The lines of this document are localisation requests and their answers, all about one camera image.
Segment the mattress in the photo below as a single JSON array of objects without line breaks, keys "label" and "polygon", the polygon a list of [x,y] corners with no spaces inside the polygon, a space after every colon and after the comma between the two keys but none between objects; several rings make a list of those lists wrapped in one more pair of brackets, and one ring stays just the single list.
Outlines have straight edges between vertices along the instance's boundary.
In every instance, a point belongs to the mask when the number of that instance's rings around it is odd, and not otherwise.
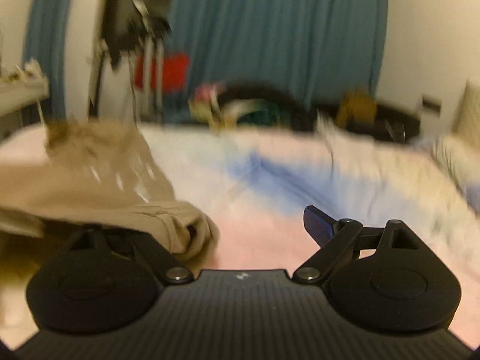
[{"label": "mattress", "polygon": [[[218,225],[221,239],[205,268],[278,269],[290,274],[318,246],[303,228],[313,204],[334,218],[383,227],[402,219],[444,261],[462,286],[450,330],[480,345],[480,223],[455,183],[424,152],[379,144],[334,128],[307,136],[283,130],[139,126],[154,160],[187,200]],[[0,146],[0,162],[47,161],[45,130],[26,127]],[[35,266],[0,238],[3,273],[0,338],[10,347],[36,332],[25,302]]]}]

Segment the brown object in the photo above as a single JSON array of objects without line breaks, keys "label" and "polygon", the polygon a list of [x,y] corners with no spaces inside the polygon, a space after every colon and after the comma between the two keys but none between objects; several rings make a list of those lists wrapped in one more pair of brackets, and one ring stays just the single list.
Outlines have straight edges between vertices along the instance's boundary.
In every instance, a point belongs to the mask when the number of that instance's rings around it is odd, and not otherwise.
[{"label": "brown object", "polygon": [[0,230],[42,237],[38,219],[131,228],[152,234],[194,270],[217,244],[215,224],[175,200],[135,128],[60,124],[48,137],[49,165],[0,166]]},{"label": "brown object", "polygon": [[345,93],[342,103],[337,112],[335,125],[339,128],[347,128],[349,121],[374,124],[377,115],[377,104],[363,90]]}]

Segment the ribbed black surface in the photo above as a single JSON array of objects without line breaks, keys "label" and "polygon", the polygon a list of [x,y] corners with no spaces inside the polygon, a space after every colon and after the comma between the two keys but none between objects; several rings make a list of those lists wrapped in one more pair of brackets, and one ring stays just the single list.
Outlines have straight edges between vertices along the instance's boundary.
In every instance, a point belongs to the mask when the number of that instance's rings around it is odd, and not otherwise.
[{"label": "ribbed black surface", "polygon": [[203,271],[192,284],[168,288],[126,328],[94,337],[41,332],[16,353],[24,360],[464,360],[470,351],[447,331],[363,331],[319,288],[296,285],[285,271]]}]

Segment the teal curtain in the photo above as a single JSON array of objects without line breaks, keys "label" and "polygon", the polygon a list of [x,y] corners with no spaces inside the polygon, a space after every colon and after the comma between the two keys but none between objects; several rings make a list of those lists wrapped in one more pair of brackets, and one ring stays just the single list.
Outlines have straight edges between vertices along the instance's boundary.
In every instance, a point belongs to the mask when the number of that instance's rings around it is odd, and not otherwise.
[{"label": "teal curtain", "polygon": [[65,118],[64,50],[70,0],[33,0],[23,61],[35,58],[50,80],[49,113]]},{"label": "teal curtain", "polygon": [[165,107],[185,110],[195,86],[216,80],[267,81],[305,107],[358,86],[374,93],[386,15],[387,0],[172,0],[167,46],[191,65]]}]

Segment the curtain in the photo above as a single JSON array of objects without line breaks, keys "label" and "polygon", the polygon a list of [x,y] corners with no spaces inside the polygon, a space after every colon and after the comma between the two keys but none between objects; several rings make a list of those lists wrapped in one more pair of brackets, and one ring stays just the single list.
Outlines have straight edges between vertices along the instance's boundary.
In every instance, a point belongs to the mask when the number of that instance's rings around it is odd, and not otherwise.
[{"label": "curtain", "polygon": [[23,61],[35,58],[50,80],[51,117],[65,118],[64,49],[70,0],[33,0]]},{"label": "curtain", "polygon": [[374,93],[383,57],[387,0],[172,0],[167,50],[186,52],[184,91],[165,108],[184,110],[206,81],[262,80],[313,98]]}]

